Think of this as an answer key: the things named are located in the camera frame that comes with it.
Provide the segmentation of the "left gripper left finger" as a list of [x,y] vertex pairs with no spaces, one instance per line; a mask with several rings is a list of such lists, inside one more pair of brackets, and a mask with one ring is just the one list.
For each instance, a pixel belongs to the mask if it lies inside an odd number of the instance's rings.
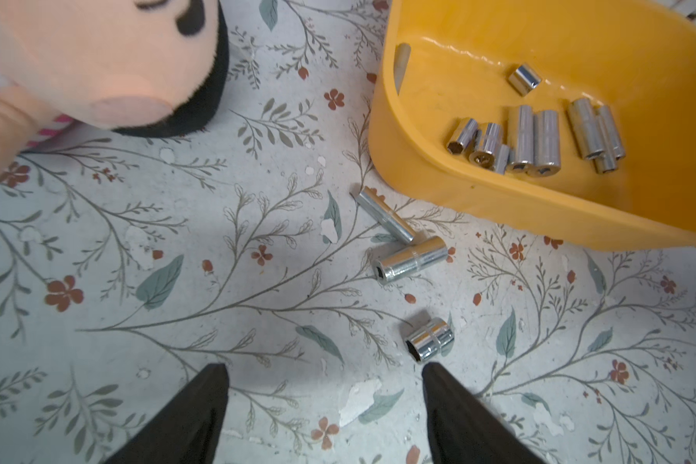
[[226,365],[206,365],[109,463],[212,463],[229,400]]

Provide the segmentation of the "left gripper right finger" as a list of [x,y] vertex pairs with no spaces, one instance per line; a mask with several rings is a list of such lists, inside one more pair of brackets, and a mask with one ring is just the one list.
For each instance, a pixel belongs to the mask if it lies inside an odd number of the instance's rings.
[[427,435],[435,463],[541,463],[440,363],[423,368]]

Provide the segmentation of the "long thick silver socket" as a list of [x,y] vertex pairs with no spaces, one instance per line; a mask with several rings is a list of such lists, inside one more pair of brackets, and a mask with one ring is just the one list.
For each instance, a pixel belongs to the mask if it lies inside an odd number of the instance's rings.
[[549,177],[562,168],[560,150],[559,113],[543,110],[534,115],[535,162],[528,174],[533,177]]
[[507,137],[510,146],[508,171],[526,173],[535,162],[534,112],[531,106],[523,104],[508,110]]

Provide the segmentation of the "slim long silver socket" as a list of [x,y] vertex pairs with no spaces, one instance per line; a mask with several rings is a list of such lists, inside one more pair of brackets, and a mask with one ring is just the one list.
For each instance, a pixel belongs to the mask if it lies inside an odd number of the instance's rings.
[[394,52],[394,86],[398,94],[404,81],[411,53],[412,48],[410,44],[400,43],[396,46],[396,51]]

